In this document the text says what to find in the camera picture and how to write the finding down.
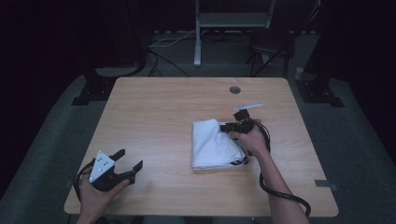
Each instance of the chair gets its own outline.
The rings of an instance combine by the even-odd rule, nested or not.
[[[254,52],[247,60],[253,59],[250,76],[255,77],[275,57],[283,58],[283,77],[289,70],[289,59],[294,55],[295,38],[307,28],[320,6],[320,0],[276,0],[269,28],[252,32],[249,47]],[[258,55],[268,55],[269,59],[256,72],[254,64]]]

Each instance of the white cloth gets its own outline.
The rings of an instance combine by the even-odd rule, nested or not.
[[[192,125],[192,169],[235,167],[248,163],[248,157],[227,133],[220,131],[215,119]]]

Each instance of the wire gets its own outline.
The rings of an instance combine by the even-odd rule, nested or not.
[[[75,178],[73,179],[73,187],[76,191],[78,200],[81,201],[81,197],[80,197],[80,191],[79,191],[79,178],[81,177],[81,175],[84,174],[84,171],[87,170],[88,168],[90,168],[91,166],[93,166],[93,164],[95,163],[95,159],[92,159],[92,161],[90,163],[88,163],[87,165],[85,165],[79,172],[78,174],[75,176]]]
[[[270,148],[271,137],[270,137],[270,133],[268,132],[268,129],[263,124],[261,124],[260,122],[258,122],[255,119],[251,119],[248,116],[245,116],[245,119],[254,122],[259,127],[260,131],[262,132],[262,135],[264,136],[265,144],[267,145],[268,151],[271,152],[271,148]],[[295,195],[292,195],[292,194],[279,192],[279,191],[276,191],[273,189],[268,189],[264,184],[264,177],[262,176],[262,172],[260,172],[259,183],[260,183],[260,187],[265,192],[267,192],[271,195],[274,195],[276,197],[279,197],[279,198],[288,199],[288,200],[300,203],[305,207],[305,215],[307,217],[309,217],[309,215],[311,214],[311,205],[306,200],[304,200],[300,197],[297,197]]]
[[[176,44],[177,42],[179,42],[180,40],[188,38],[190,36],[190,34],[192,34],[192,32],[194,32],[194,31],[195,31],[195,29],[193,29],[188,34],[186,34],[186,35],[184,35],[184,36],[182,36],[180,38],[165,38],[165,39],[161,39],[161,40],[155,42],[154,44],[151,44],[149,47],[151,47],[151,48],[166,48],[166,47],[172,46],[172,45]],[[163,41],[168,41],[168,40],[175,40],[175,41],[172,42],[171,44],[168,44],[168,45],[156,46],[157,44],[159,44],[159,43],[161,43]]]
[[[156,53],[156,52],[154,52],[154,51],[152,51],[152,50],[149,50],[148,53],[152,53],[152,54],[154,54],[156,57],[160,57],[160,58],[164,59],[164,60],[167,61],[168,63],[172,64],[172,65],[173,65],[175,68],[177,68],[179,71],[181,71],[184,75],[186,75],[187,77],[190,77],[190,75],[189,75],[186,71],[184,71],[183,69],[181,69],[180,67],[178,67],[177,65],[175,65],[174,63],[172,63],[171,61],[165,59],[163,56],[159,55],[158,53]]]
[[[67,224],[70,224],[71,220],[72,220],[72,215],[69,215],[69,217],[67,218]]]
[[[158,73],[160,73],[160,77],[162,77],[163,74],[161,73],[160,70],[157,69],[158,56],[155,55],[155,54],[154,54],[154,56],[155,56],[155,62],[153,62],[153,61],[151,60],[151,57],[150,57],[149,54],[148,54],[148,64],[152,65],[152,68],[151,68],[151,70],[149,71],[148,76],[149,76],[149,77],[154,77],[153,74],[154,74],[155,72],[158,72]]]
[[[225,34],[222,31],[215,32],[214,35],[205,35],[202,37],[203,43],[218,43],[218,42],[231,42],[240,43],[249,39],[249,35],[244,35],[243,33],[235,34]]]

